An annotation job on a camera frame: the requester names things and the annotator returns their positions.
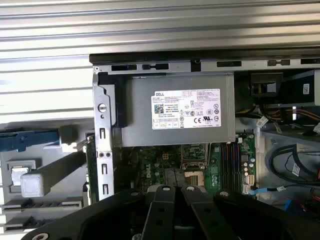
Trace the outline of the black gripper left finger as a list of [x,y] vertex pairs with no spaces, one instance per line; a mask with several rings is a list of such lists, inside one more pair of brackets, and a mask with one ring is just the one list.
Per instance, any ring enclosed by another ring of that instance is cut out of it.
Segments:
[[172,240],[176,189],[156,186],[153,200],[129,188],[88,207],[47,223],[25,240],[130,240],[131,229],[142,227],[142,240]]

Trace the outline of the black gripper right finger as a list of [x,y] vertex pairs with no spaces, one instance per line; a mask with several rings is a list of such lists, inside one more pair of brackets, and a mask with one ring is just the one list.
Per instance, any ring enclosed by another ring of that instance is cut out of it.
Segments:
[[203,187],[180,188],[190,223],[183,240],[318,240],[320,223],[230,189],[210,195]]

